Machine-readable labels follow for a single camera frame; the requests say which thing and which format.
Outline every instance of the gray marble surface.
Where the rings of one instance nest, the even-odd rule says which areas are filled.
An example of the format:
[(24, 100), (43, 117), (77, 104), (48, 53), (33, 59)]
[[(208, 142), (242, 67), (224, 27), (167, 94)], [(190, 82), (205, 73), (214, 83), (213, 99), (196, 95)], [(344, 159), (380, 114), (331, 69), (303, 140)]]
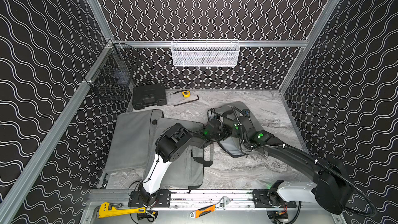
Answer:
[[(207, 110), (226, 103), (242, 101), (261, 123), (264, 130), (289, 145), (301, 149), (299, 139), (287, 115), (277, 91), (191, 91), (191, 97), (166, 91), (167, 105), (146, 107), (144, 110), (161, 109), (165, 118), (207, 122)], [(193, 103), (173, 107), (199, 96)], [(209, 147), (205, 149), (208, 157)], [(112, 173), (107, 189), (125, 189), (133, 181), (141, 180), (143, 169)], [(232, 158), (218, 144), (214, 144), (214, 164), (204, 168), (203, 184), (200, 189), (266, 189), (276, 180), (291, 182), (309, 181), (302, 173), (273, 157), (252, 154)]]

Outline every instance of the black mounting plate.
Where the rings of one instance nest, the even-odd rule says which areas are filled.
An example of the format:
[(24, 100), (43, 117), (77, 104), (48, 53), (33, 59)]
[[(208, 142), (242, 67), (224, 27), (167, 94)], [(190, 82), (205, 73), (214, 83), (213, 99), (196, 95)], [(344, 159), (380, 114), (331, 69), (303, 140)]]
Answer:
[[(170, 196), (171, 196), (171, 192), (169, 190), (160, 189), (156, 194), (156, 198), (158, 199), (158, 202), (152, 207), (153, 208), (168, 208), (168, 207), (170, 207)], [(138, 198), (139, 198), (138, 191), (133, 191), (130, 195), (128, 206), (130, 208), (144, 207), (142, 205), (142, 203), (138, 200)]]
[[(256, 208), (273, 208), (268, 202), (268, 190), (253, 190), (253, 202)], [(287, 202), (288, 208), (296, 208), (297, 204), (295, 201)]]

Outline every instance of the wall panel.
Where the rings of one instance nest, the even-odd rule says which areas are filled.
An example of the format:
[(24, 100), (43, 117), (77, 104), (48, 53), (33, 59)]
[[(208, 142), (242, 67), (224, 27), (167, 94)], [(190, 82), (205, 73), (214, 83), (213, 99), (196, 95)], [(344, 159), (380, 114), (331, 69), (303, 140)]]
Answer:
[(98, 0), (117, 40), (303, 40), (327, 0)]
[[(124, 46), (121, 53), (130, 51)], [(163, 83), (168, 89), (278, 90), (298, 52), (298, 47), (241, 48), (235, 67), (175, 67), (169, 48), (145, 48), (132, 81)]]
[(0, 0), (0, 202), (105, 43), (86, 0)]
[(398, 223), (397, 26), (398, 0), (341, 0), (285, 95), (309, 152), (342, 160), (379, 211), (349, 224)]
[(12, 223), (79, 223), (105, 167), (117, 116), (127, 105), (89, 92)]

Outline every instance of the tape measure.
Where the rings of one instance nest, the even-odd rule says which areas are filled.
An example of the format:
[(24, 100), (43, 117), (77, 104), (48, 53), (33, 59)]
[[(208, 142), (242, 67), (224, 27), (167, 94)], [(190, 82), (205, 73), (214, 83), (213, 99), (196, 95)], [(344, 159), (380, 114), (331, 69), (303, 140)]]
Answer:
[(191, 96), (191, 92), (189, 92), (189, 91), (183, 91), (183, 92), (182, 92), (182, 95), (183, 95), (184, 97), (188, 98), (189, 96)]

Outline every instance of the yellow pipe wrench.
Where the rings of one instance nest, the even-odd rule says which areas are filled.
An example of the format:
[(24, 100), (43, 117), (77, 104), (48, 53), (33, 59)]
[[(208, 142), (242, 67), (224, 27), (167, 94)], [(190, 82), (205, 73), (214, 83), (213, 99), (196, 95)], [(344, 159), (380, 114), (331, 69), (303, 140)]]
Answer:
[(124, 214), (134, 214), (134, 213), (145, 213), (147, 212), (147, 208), (132, 208), (132, 209), (120, 209), (117, 208), (122, 207), (121, 203), (109, 203), (104, 202), (101, 204), (100, 207), (97, 207), (96, 212), (94, 212), (96, 219), (97, 218), (106, 218), (106, 217), (113, 217), (119, 216)]

